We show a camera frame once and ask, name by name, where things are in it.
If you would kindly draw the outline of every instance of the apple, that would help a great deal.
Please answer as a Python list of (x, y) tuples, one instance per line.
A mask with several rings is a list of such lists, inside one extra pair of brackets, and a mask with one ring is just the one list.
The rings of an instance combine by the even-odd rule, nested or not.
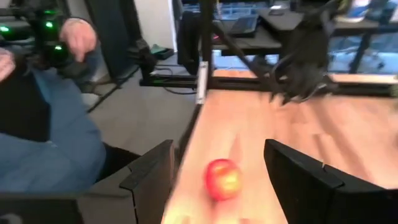
[(205, 187), (216, 201), (233, 198), (242, 189), (242, 173), (232, 160), (216, 159), (207, 165)]

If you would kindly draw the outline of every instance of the person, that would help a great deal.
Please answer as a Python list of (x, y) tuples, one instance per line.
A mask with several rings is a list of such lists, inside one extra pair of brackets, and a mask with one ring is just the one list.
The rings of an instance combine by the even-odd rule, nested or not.
[[(79, 18), (65, 21), (60, 39), (79, 62), (98, 42)], [(0, 192), (84, 191), (139, 157), (103, 144), (73, 81), (21, 67), (0, 49)]]

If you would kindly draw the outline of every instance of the black metal frame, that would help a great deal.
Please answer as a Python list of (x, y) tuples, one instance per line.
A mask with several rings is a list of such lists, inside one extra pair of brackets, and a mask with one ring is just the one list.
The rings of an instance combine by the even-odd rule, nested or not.
[[(230, 51), (237, 52), (236, 46), (232, 40), (213, 23), (214, 0), (200, 1), (201, 11), (201, 52), (202, 61), (208, 64), (207, 71), (207, 89), (216, 90), (252, 90), (252, 91), (270, 91), (270, 88), (265, 86), (264, 81), (258, 78), (228, 78), (228, 77), (213, 77), (213, 45), (211, 42), (212, 33), (220, 37), (222, 43), (225, 44)], [(368, 41), (361, 44), (359, 51), (364, 51)], [(245, 58), (237, 55), (250, 69), (251, 66), (245, 62)], [(391, 84), (378, 83), (341, 83), (338, 82), (339, 88), (334, 92), (339, 95), (363, 95), (363, 96), (390, 96)], [(142, 86), (167, 86), (179, 88), (195, 88), (197, 86), (197, 78), (193, 76), (176, 76), (176, 75), (143, 75), (140, 81)]]

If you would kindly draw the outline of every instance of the white wall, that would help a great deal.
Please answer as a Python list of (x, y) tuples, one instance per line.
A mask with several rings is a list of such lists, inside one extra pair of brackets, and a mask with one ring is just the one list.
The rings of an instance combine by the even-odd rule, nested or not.
[(172, 0), (132, 0), (138, 13), (142, 37), (151, 47), (157, 44), (177, 49)]
[[(70, 12), (72, 16), (80, 17), (86, 19), (87, 21), (92, 23), (91, 17), (88, 14), (88, 10), (84, 0), (67, 0)], [(96, 82), (105, 75), (107, 75), (108, 68), (105, 64), (104, 58), (101, 55), (100, 64), (98, 65), (97, 71), (91, 81)]]

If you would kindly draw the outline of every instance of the wooden table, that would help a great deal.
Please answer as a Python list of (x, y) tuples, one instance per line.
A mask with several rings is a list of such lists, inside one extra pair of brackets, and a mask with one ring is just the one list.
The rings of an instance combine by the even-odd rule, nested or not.
[[(215, 75), (252, 76), (237, 71)], [(398, 111), (393, 105), (385, 98), (326, 96), (280, 106), (280, 99), (269, 103), (269, 93), (210, 90), (162, 223), (287, 223), (264, 162), (267, 138), (381, 187), (398, 187)], [(219, 158), (240, 166), (243, 190), (232, 200), (214, 203), (205, 192), (203, 172)]]

